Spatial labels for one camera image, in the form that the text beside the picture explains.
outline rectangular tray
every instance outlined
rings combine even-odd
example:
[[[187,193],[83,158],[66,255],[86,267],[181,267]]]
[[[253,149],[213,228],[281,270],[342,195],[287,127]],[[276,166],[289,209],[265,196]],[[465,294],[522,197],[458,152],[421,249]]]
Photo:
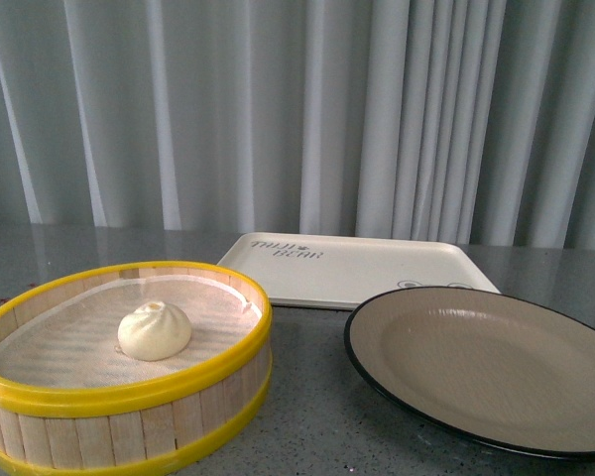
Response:
[[[445,243],[248,233],[218,265],[249,276],[279,305],[353,309],[414,286],[498,292],[460,248]]]

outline beige plate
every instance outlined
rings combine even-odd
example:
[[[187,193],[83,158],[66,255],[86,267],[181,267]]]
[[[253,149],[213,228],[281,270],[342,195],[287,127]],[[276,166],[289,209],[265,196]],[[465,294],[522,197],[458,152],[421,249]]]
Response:
[[[377,391],[482,443],[595,459],[595,330],[513,297],[414,288],[350,315],[346,350]]]

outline speckled countertop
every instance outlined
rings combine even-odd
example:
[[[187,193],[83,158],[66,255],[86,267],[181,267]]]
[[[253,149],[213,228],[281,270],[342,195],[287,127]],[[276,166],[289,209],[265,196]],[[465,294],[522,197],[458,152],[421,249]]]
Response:
[[[101,266],[217,263],[238,238],[147,229],[0,225],[0,299]],[[501,292],[595,327],[595,252],[469,246]],[[593,475],[595,463],[538,459],[470,442],[373,391],[343,345],[348,311],[276,307],[274,368],[253,421],[178,475]]]

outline white curtain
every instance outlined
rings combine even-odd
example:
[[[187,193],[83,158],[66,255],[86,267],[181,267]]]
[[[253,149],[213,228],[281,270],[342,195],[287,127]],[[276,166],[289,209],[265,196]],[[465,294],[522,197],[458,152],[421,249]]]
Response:
[[[0,222],[595,249],[595,0],[0,0]]]

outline dumpling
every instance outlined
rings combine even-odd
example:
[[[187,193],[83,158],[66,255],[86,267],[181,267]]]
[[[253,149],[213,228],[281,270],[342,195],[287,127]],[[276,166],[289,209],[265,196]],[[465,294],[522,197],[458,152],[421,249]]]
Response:
[[[121,319],[117,337],[129,357],[166,359],[185,348],[191,338],[191,322],[179,307],[154,300]]]

